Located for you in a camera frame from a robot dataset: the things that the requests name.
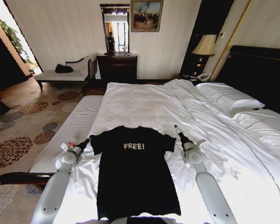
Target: floral rug pattern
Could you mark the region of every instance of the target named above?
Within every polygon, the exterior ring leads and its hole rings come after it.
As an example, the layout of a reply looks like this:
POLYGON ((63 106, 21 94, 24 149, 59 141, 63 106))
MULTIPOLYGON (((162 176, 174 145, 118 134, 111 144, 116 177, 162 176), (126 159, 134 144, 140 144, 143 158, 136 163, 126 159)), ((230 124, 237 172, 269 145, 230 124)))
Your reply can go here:
MULTIPOLYGON (((0 116, 0 175, 28 172, 83 95, 81 84, 28 81, 0 91, 11 109, 0 116)), ((33 185, 0 185, 0 224, 30 223, 41 191, 33 185)))

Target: electrical outlet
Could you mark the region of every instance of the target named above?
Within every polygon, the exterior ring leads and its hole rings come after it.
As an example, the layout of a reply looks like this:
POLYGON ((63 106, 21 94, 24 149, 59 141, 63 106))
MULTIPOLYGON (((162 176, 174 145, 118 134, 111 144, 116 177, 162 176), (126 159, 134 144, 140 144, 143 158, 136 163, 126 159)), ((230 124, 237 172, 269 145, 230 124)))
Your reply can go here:
POLYGON ((219 37, 220 37, 221 39, 223 39, 224 34, 225 34, 225 32, 221 32, 221 33, 219 34, 219 37))

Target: framed painting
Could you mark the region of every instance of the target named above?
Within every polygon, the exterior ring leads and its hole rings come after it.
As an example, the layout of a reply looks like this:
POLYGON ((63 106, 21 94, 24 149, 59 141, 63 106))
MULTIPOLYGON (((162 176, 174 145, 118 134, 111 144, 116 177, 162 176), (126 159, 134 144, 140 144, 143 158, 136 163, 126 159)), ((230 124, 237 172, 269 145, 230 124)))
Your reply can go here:
POLYGON ((132 32, 158 32, 160 30, 163 0, 131 0, 132 32))

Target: telephone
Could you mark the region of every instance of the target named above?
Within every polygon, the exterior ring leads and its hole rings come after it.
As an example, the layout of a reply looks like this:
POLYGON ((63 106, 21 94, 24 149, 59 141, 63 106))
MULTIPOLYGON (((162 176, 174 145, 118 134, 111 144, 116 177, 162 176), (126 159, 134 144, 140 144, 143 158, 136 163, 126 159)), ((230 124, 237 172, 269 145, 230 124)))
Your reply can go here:
POLYGON ((210 73, 202 73, 201 75, 197 76, 197 78, 201 81, 201 82, 207 82, 210 78, 210 73))

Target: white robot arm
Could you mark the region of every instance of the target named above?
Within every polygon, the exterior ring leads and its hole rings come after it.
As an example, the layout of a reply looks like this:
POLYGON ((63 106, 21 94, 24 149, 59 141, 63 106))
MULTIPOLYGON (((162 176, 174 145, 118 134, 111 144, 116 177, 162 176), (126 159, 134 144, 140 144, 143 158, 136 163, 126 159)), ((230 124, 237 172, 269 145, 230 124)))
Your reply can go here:
POLYGON ((175 129, 181 137, 182 158, 186 166, 194 167, 196 171, 196 183, 210 216, 215 224, 236 224, 235 217, 214 176, 206 171, 206 156, 200 151, 199 146, 183 135, 177 125, 175 129))
POLYGON ((31 224, 52 224, 61 206, 70 172, 90 139, 75 147, 69 147, 67 152, 61 153, 56 159, 58 171, 49 179, 40 200, 35 208, 31 224))

